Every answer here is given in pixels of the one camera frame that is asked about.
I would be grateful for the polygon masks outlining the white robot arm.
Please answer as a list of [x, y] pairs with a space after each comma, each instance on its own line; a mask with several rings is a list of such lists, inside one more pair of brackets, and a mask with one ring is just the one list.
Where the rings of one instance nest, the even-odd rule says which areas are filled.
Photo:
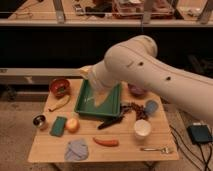
[[84, 66], [79, 72], [96, 92], [107, 92], [125, 81], [213, 125], [213, 79], [159, 61], [157, 45], [149, 36], [136, 36], [112, 46], [101, 62]]

